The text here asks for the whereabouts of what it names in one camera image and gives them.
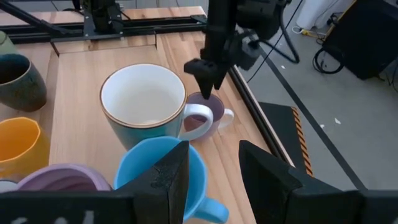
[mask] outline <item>gray floor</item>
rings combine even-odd
[[[156,0],[119,1],[125,8],[157,7]],[[176,6],[177,1],[158,1],[160,7]],[[285,10],[285,23],[292,16],[299,1],[293,1]],[[50,2],[14,2],[26,11],[56,11]],[[70,1],[54,1],[59,11],[72,7]],[[207,0],[178,0],[180,6],[202,6],[207,10]],[[311,112],[323,125],[323,130],[348,161],[364,185],[369,189],[398,189],[398,93],[385,82],[377,79],[362,81],[350,71],[343,69],[336,75],[322,75],[312,67],[312,58],[320,46],[315,39],[293,34],[293,19],[287,28],[300,54],[301,62],[293,65],[284,58],[271,53],[269,58]],[[271,42],[275,43],[280,32]],[[288,52],[284,38],[278,48]],[[259,58],[250,71],[242,71],[248,80],[261,64]],[[326,59],[329,68],[336,62]],[[249,86],[259,101],[296,106],[275,74],[265,63]],[[354,185],[339,166],[336,159],[323,144],[318,134],[301,114],[305,138],[315,177],[342,190],[354,189]]]

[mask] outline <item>yellow mug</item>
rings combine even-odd
[[[0,122],[0,179],[20,181],[49,165],[50,141],[36,121],[12,118]]]

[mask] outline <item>wooden surface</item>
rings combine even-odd
[[[41,15],[50,22],[78,19],[75,16],[64,16],[64,13],[70,14],[44,12]],[[132,18],[140,18],[187,16],[203,14],[203,11],[200,7],[185,7],[136,9],[127,10],[126,13]],[[4,15],[0,14],[0,24],[4,23],[2,18]],[[183,65],[192,58],[199,57],[204,42],[201,32],[158,35],[157,48],[150,42],[133,41],[134,38],[143,37],[130,38],[132,39],[95,43],[66,43],[64,46],[69,46],[61,50],[59,58],[49,44],[18,46],[23,54],[32,59],[45,78],[49,101],[40,111],[31,114],[23,114],[1,105],[0,118],[23,115],[38,120],[46,133],[51,135],[51,164],[87,164],[100,171],[112,184],[125,150],[100,108],[99,90],[105,78],[126,65],[155,63],[168,67],[179,75],[188,94],[199,90],[194,78],[183,72]],[[214,91],[214,94],[223,100],[226,108],[235,112],[235,119],[232,125],[218,131],[212,138],[192,142],[208,168],[207,195],[228,207],[228,223],[255,223],[240,174],[238,143],[247,139],[268,152],[269,149],[230,77],[226,77],[221,90]],[[192,219],[188,223],[206,222]]]

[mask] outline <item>purple mug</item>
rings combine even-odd
[[[112,190],[96,170],[78,164],[55,164],[39,169],[17,184],[17,190]]]
[[[204,140],[212,136],[218,129],[225,128],[230,125],[234,119],[234,112],[230,109],[226,109],[220,98],[216,95],[211,94],[209,99],[206,100],[202,97],[200,92],[192,93],[188,96],[187,103],[194,103],[199,105],[205,105],[213,112],[213,124],[210,129],[199,138],[195,140]],[[228,119],[222,121],[223,116],[228,116]],[[206,122],[206,118],[200,115],[191,115],[184,119],[184,128],[186,131],[191,131],[200,127]]]

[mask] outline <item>white mug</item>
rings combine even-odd
[[[209,107],[188,104],[181,79],[159,65],[136,64],[117,70],[104,81],[99,97],[106,118],[127,150],[159,136],[196,139],[213,124]],[[182,121],[190,115],[204,116],[206,122],[178,135]]]

